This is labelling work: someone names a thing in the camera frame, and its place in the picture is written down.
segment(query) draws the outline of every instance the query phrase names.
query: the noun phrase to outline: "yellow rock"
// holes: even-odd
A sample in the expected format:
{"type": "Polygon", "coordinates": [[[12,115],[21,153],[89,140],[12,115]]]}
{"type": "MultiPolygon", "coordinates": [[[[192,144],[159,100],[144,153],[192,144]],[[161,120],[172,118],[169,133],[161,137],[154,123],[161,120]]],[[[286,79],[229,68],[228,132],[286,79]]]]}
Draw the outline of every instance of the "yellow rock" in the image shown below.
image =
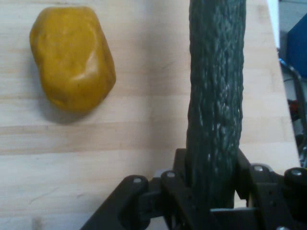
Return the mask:
{"type": "Polygon", "coordinates": [[[30,32],[30,45],[48,99],[64,110],[92,110],[115,84],[113,58],[90,8],[44,9],[30,32]]]}

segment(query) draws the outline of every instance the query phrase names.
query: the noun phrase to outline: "blue object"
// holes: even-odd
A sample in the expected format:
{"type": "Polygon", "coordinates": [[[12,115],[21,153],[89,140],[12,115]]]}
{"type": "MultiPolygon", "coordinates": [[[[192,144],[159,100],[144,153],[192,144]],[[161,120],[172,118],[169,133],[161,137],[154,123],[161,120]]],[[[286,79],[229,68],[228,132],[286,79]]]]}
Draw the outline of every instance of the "blue object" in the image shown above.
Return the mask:
{"type": "Polygon", "coordinates": [[[307,78],[307,14],[288,32],[287,62],[307,78]]]}

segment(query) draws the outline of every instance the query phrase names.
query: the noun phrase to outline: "cucumber skin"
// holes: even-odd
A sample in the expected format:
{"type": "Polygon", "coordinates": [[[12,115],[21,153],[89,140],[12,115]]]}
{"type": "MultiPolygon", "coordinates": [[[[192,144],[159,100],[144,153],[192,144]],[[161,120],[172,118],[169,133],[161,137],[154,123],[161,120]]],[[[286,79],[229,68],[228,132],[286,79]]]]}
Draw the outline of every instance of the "cucumber skin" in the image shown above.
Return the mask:
{"type": "Polygon", "coordinates": [[[246,0],[190,0],[187,183],[200,204],[234,206],[242,130],[246,0]]]}

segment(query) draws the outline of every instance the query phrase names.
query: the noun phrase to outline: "bolt head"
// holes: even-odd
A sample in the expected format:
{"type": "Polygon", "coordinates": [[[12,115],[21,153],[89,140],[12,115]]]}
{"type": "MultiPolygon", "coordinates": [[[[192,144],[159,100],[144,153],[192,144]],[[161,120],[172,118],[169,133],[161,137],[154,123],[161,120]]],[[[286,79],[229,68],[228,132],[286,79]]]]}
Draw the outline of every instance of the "bolt head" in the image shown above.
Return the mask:
{"type": "Polygon", "coordinates": [[[293,169],[293,170],[291,170],[291,173],[292,173],[294,176],[301,176],[301,175],[302,175],[302,172],[299,171],[298,169],[293,169]]]}
{"type": "Polygon", "coordinates": [[[136,177],[133,179],[133,182],[137,184],[137,183],[142,182],[142,179],[140,177],[136,177]]]}
{"type": "Polygon", "coordinates": [[[279,226],[276,230],[290,230],[290,229],[284,226],[279,226]]]}
{"type": "Polygon", "coordinates": [[[166,175],[167,175],[167,177],[171,177],[171,178],[175,177],[175,173],[172,172],[172,171],[167,172],[166,175]]]}
{"type": "Polygon", "coordinates": [[[260,165],[256,165],[256,166],[254,167],[254,170],[256,170],[256,171],[258,171],[258,172],[262,172],[262,171],[263,171],[263,167],[260,166],[260,165]]]}

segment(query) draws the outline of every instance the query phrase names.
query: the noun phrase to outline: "wooden surface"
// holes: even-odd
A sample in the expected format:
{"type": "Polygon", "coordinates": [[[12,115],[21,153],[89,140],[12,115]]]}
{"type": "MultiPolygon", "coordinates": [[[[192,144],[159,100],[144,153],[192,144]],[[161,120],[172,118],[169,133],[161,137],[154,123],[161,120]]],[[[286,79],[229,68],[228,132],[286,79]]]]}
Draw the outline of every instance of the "wooden surface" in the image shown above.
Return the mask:
{"type": "MultiPolygon", "coordinates": [[[[185,146],[189,1],[0,2],[0,229],[78,229],[124,176],[150,178],[185,146]],[[69,4],[96,11],[117,72],[84,117],[48,103],[29,46],[39,12],[69,4]]],[[[283,173],[298,156],[265,0],[248,0],[244,51],[240,147],[283,173]]]]}

